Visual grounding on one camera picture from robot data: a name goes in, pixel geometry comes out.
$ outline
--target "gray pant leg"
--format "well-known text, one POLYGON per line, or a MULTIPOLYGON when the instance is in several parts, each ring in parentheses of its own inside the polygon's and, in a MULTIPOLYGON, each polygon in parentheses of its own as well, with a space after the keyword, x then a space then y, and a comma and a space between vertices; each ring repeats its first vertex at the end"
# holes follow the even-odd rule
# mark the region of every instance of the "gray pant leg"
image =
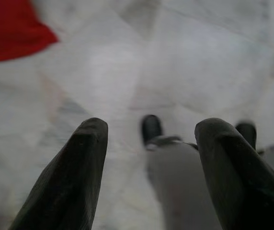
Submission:
POLYGON ((199 153, 177 137, 148 145, 148 172, 167 230, 220 230, 199 153))

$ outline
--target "gray trousers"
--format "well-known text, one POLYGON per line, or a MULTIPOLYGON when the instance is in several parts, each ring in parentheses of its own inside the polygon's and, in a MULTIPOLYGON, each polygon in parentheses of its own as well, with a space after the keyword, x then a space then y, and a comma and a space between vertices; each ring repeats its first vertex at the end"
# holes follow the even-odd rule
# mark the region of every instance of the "gray trousers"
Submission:
POLYGON ((148 176, 167 230, 220 230, 198 151, 179 137, 147 145, 148 176))

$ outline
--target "red object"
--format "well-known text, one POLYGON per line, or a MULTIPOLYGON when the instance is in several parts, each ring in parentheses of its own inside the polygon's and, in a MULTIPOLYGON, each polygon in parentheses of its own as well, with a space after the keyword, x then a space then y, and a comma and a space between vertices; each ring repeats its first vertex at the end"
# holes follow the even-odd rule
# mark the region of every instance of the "red object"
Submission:
POLYGON ((56 41, 29 0, 0 0, 0 61, 32 54, 56 41))

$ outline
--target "marble floor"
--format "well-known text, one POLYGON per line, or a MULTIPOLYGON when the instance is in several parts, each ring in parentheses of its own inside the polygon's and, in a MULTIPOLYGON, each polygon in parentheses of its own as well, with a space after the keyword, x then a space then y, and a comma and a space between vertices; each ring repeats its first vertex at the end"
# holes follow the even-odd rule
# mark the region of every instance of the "marble floor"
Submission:
POLYGON ((6 229, 72 131, 109 144, 94 230, 163 229, 139 121, 195 142, 208 117, 253 120, 274 144, 274 0, 35 0, 60 42, 0 62, 0 223, 6 229))

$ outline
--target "black shoe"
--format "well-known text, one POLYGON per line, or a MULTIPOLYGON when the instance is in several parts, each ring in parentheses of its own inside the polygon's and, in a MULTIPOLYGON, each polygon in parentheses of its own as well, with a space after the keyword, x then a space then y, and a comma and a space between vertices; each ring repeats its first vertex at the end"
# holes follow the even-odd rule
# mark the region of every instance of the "black shoe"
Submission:
POLYGON ((256 128, 253 123, 240 122, 236 125, 237 131, 246 139, 246 141, 255 149, 256 147, 256 128))
POLYGON ((145 116, 141 122, 141 134, 144 145, 146 145, 153 138, 162 136, 163 130, 160 119, 155 115, 145 116))

